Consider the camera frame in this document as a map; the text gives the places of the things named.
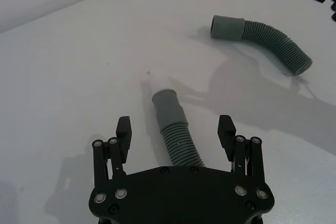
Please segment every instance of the white tabletop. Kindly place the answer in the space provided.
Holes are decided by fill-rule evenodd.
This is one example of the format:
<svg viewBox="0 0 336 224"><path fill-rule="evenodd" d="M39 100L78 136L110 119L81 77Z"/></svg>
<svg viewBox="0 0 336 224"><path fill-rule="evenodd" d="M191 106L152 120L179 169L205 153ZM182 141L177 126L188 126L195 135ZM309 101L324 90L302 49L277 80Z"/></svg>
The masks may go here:
<svg viewBox="0 0 336 224"><path fill-rule="evenodd" d="M220 114L263 142L276 204L264 223L334 223L336 24L313 0L85 0L0 35L0 222L92 224L91 142L131 117L130 174L170 161L150 79L177 91L210 168L229 170ZM293 77L267 50L214 41L213 15L272 25L312 59Z"/></svg>

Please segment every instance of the gray rubber tube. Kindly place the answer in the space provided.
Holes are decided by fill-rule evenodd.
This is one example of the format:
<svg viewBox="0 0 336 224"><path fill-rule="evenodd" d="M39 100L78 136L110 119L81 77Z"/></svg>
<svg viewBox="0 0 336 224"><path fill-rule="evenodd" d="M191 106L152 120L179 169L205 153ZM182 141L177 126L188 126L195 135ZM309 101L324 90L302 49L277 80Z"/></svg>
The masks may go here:
<svg viewBox="0 0 336 224"><path fill-rule="evenodd" d="M171 89L159 91L152 101L160 132L173 165L204 166L190 136L188 121L176 92Z"/></svg>
<svg viewBox="0 0 336 224"><path fill-rule="evenodd" d="M214 16L211 25L214 39L247 40L260 44L272 51L295 75L302 74L312 64L309 58L287 35L259 22Z"/></svg>

